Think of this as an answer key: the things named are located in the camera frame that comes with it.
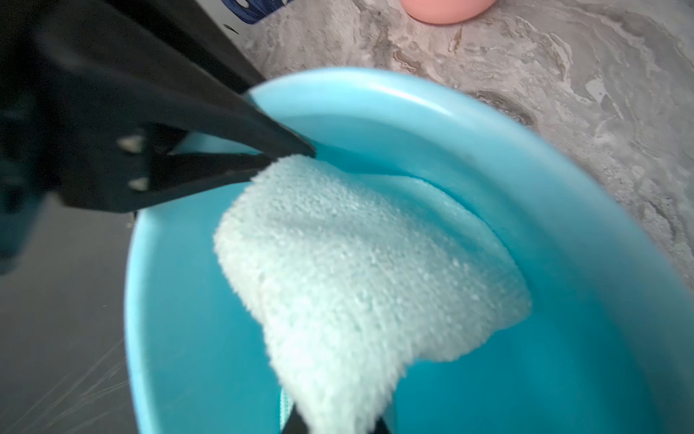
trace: black clamp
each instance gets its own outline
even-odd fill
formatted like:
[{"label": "black clamp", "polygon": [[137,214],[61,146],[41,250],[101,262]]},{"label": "black clamp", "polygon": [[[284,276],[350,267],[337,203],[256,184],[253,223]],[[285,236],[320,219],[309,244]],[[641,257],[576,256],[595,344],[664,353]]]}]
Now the black clamp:
[{"label": "black clamp", "polygon": [[[0,31],[0,262],[48,190],[128,212],[315,156],[239,95],[263,78],[194,0],[11,3],[22,31]],[[176,153],[192,131],[261,154]]]}]

